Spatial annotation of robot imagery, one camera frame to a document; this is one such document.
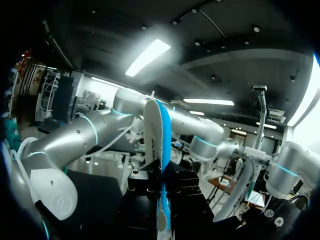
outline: wooden table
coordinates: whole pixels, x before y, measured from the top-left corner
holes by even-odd
[[[211,183],[212,185],[216,186],[218,189],[224,191],[228,186],[221,185],[221,184],[219,185],[219,178],[227,179],[227,180],[229,180],[229,181],[231,181],[232,178],[229,177],[229,176],[223,175],[223,176],[221,176],[221,177],[215,177],[215,178],[211,178],[211,179],[208,180],[209,183]],[[226,190],[225,192],[230,195],[231,192],[234,190],[236,183],[237,183],[236,181],[232,181],[232,182],[230,183],[229,189]],[[264,202],[266,202],[266,195],[262,193],[262,197],[263,197]],[[263,207],[254,205],[254,204],[252,204],[252,203],[249,203],[249,206],[250,206],[250,207],[254,207],[254,208],[256,208],[256,209],[259,209],[259,210],[262,210],[262,209],[263,209]]]

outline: ceiling beam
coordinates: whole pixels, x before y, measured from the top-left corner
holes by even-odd
[[[256,48],[238,51],[224,52],[197,59],[180,65],[181,69],[187,70],[204,65],[227,62],[232,60],[249,60],[249,59],[277,59],[293,61],[312,66],[313,56],[307,56],[303,53],[272,48]]]

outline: white wall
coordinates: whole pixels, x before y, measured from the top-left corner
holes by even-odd
[[[293,127],[292,140],[303,147],[320,154],[320,67],[319,62],[314,58],[312,73],[305,96],[299,106],[309,109],[300,122]]]
[[[83,76],[79,82],[76,96],[82,98],[84,90],[96,93],[100,96],[100,100],[106,102],[108,108],[112,108],[114,98],[119,88],[100,81],[91,79],[91,77]]]
[[[311,111],[294,127],[293,141],[320,154],[320,100]]]

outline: black machine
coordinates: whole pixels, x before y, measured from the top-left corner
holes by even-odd
[[[281,239],[292,228],[301,212],[292,202],[281,199],[264,213],[247,217],[241,226],[236,216],[213,222],[212,213],[199,188],[199,178],[193,169],[185,169],[173,162],[161,179],[159,160],[128,177],[128,188],[114,214],[114,221],[94,216],[78,226],[76,232],[62,224],[41,201],[35,206],[50,230],[49,239],[157,239],[157,215],[161,181],[165,181],[171,210],[171,234],[176,240],[195,240],[211,236],[225,239]]]

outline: white cable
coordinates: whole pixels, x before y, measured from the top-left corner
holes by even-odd
[[[20,145],[20,147],[18,149],[18,152],[17,152],[19,158],[21,158],[22,151],[24,150],[25,146],[28,143],[34,142],[35,140],[38,140],[38,138],[33,137],[33,136],[27,137],[25,140],[23,140],[23,142],[21,143],[21,145]]]
[[[130,131],[130,129],[132,129],[135,126],[135,124],[132,124],[131,126],[129,126],[126,130],[124,130],[122,133],[120,133],[114,140],[112,140],[107,146],[101,148],[100,150],[93,152],[91,154],[85,155],[84,158],[91,158],[96,154],[99,154],[105,150],[107,150],[108,148],[110,148],[116,141],[118,141],[123,135],[125,135],[127,132]]]

